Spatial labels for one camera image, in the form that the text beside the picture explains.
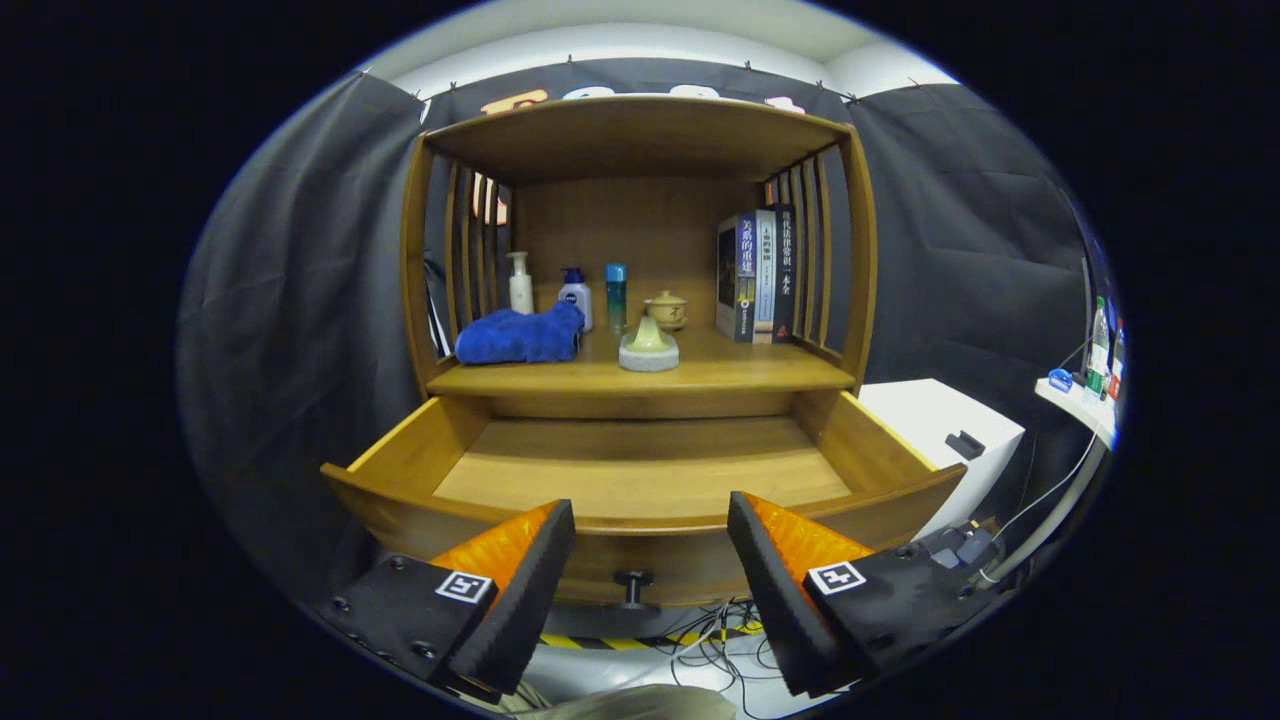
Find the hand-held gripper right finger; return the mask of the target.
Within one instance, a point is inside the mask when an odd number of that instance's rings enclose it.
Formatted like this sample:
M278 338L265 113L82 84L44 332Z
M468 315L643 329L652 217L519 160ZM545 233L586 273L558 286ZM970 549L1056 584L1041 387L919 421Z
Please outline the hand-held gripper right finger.
M973 521L876 551L735 491L727 532L792 694L897 673L986 606L986 529Z

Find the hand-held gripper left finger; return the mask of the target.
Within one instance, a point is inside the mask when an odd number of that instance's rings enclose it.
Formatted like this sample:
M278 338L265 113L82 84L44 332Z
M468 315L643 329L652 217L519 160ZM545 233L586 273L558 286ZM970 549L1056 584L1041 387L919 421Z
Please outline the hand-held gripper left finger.
M516 692L576 537L572 503L522 512L429 562L392 556L319 606L337 632L443 691Z

